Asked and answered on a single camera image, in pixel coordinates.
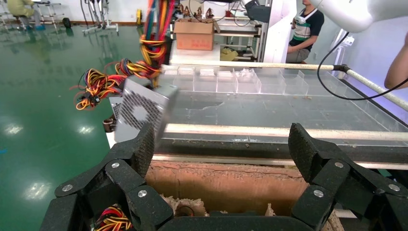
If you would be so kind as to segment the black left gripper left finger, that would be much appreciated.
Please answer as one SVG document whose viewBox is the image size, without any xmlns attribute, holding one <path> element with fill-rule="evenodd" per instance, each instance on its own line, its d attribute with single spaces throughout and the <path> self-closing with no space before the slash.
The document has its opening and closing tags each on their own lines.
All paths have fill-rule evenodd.
<svg viewBox="0 0 408 231">
<path fill-rule="evenodd" d="M 116 143 L 96 166 L 58 186 L 42 231 L 157 231 L 174 217 L 145 176 L 154 153 L 154 129 L 145 124 Z"/>
</svg>

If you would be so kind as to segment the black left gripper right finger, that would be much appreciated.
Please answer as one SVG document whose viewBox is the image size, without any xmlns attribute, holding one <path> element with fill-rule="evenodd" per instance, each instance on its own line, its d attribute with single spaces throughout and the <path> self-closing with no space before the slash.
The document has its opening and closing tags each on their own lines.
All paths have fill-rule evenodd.
<svg viewBox="0 0 408 231">
<path fill-rule="evenodd" d="M 408 190 L 352 161 L 336 144 L 312 138 L 299 123 L 290 128 L 290 155 L 308 187 L 291 215 L 319 231 L 337 204 L 357 218 L 368 219 L 371 231 L 408 228 Z"/>
</svg>

